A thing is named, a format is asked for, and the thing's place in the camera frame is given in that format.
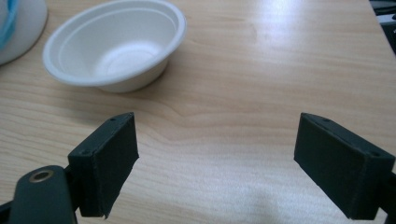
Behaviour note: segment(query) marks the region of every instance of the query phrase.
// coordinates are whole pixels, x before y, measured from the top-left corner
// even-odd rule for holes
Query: wooden table
[[[309,112],[396,154],[396,60],[368,1],[173,0],[185,41],[161,77],[124,94],[66,86],[41,61],[54,29],[102,2],[47,0],[44,34],[0,66],[0,203],[133,111],[141,158],[109,219],[79,223],[366,223],[346,219],[293,150]]]

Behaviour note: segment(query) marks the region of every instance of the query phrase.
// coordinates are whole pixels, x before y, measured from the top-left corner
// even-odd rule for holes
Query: screw hole
[[[43,170],[32,174],[29,178],[31,183],[39,183],[50,179],[53,176],[53,171],[51,170]]]
[[[381,156],[378,152],[374,152],[374,151],[369,151],[369,154],[375,157]]]
[[[88,155],[88,154],[90,154],[91,152],[88,150],[88,149],[84,149],[84,150],[82,150],[82,151],[80,151],[79,152],[79,154],[81,154],[81,155]]]

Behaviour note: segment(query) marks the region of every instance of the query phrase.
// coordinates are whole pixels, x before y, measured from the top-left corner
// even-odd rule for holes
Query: blue object
[[[18,3],[19,0],[7,0],[8,15],[3,27],[0,27],[0,49],[6,45],[8,40],[15,32],[15,20],[17,18]]]

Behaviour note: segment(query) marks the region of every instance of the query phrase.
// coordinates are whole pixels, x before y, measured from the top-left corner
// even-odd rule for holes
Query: white object
[[[15,31],[3,49],[0,64],[12,61],[29,50],[40,37],[47,20],[45,0],[20,0]]]
[[[184,15],[171,3],[111,1],[59,27],[44,47],[43,61],[69,85],[134,91],[161,74],[185,31]]]

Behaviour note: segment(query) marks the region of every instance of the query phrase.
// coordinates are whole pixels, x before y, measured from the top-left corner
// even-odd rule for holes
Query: table surface
[[[124,94],[47,74],[45,42],[105,0],[47,0],[43,35],[0,66],[0,203],[106,119],[135,112],[140,159],[109,219],[79,223],[348,220],[293,160],[301,112],[396,154],[396,60],[366,0],[172,0],[188,32],[164,73]],[[375,221],[383,223],[379,211]]]

